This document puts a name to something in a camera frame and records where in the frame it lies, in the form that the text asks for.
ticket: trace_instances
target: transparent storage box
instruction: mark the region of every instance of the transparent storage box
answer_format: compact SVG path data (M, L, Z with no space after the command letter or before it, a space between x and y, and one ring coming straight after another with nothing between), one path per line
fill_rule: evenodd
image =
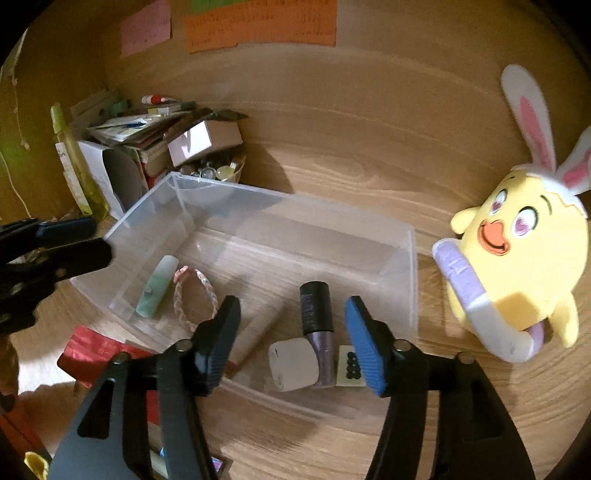
M397 220L313 197L171 173L150 190L107 234L115 258L101 271L73 279L98 308L162 351L188 337L173 310L170 287L155 318L135 308L164 255L198 268L220 301L240 298L243 329L253 318L276 323L224 379L226 388L250 400L348 430L379 433L388 399L368 388L305 388L280 392L269 369L273 342L302 335L299 287L322 280L330 288L337 345L350 345L345 300L360 295L371 315L399 338L417 332L417 267L412 227ZM195 321L212 307L197 281L184 288L185 311Z

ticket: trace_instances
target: cardboard box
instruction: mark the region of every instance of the cardboard box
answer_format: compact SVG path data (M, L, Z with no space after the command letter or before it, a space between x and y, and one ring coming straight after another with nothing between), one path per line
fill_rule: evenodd
M242 137L236 122L205 120L170 142L168 150L173 165L178 167L189 160L241 143Z
M157 177L165 170L173 169L173 162L168 151L168 144L164 141L156 142L148 148L136 148L140 161L144 165L144 170L148 177Z
M111 215L120 220L147 192L143 174L135 162L120 150L87 141L79 141L78 144L92 177L111 207Z

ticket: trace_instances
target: white eraser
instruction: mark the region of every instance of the white eraser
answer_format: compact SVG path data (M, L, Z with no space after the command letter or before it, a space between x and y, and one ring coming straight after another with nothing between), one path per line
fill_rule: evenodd
M320 373L314 348L304 337L273 343L269 366L275 385L283 392L314 385Z

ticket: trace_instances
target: yellow plush toy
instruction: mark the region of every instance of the yellow plush toy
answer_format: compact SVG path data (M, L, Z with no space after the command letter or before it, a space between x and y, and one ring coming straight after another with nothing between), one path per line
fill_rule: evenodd
M455 214L452 229L461 241L444 239L433 254L456 318L492 353L521 362L539 350L544 319L566 347L579 334L572 290L585 267L588 235L577 195L591 186L591 127L557 169L535 80L509 65L501 83L533 161L514 167L482 206Z

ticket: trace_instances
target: white box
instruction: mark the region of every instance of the white box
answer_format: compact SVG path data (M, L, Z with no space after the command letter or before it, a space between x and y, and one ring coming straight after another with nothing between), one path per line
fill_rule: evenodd
M194 158L241 143L242 137L236 122L205 120L170 142L168 150L173 165L178 167Z
M109 204L111 215L120 220L146 193L143 174L135 162L121 150L87 141L79 141L78 145L92 178Z

